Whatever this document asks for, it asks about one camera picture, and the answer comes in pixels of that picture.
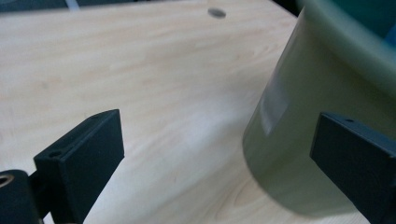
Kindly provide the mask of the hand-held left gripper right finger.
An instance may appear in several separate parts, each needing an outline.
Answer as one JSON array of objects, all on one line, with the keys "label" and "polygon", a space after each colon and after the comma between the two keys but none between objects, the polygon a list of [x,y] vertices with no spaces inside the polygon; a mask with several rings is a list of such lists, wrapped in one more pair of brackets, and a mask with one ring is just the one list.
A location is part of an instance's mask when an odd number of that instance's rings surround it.
[{"label": "hand-held left gripper right finger", "polygon": [[322,112],[310,158],[371,224],[396,224],[396,141]]}]

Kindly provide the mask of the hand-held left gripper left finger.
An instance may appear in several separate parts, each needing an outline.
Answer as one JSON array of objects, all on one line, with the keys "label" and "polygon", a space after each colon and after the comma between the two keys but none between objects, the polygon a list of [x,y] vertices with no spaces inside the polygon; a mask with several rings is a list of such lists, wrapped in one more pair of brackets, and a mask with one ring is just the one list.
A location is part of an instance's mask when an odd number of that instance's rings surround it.
[{"label": "hand-held left gripper left finger", "polygon": [[118,109],[85,119],[34,156],[53,220],[82,224],[123,158]]}]

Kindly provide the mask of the green plastic bin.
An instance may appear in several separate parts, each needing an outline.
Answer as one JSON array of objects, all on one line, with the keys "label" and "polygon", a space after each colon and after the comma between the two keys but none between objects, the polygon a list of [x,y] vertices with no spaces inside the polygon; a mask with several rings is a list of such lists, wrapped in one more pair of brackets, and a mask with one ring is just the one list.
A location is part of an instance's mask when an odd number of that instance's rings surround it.
[{"label": "green plastic bin", "polygon": [[261,188],[298,215],[350,213],[310,158],[318,117],[356,119],[396,140],[396,0],[299,0],[302,8],[243,137]]}]

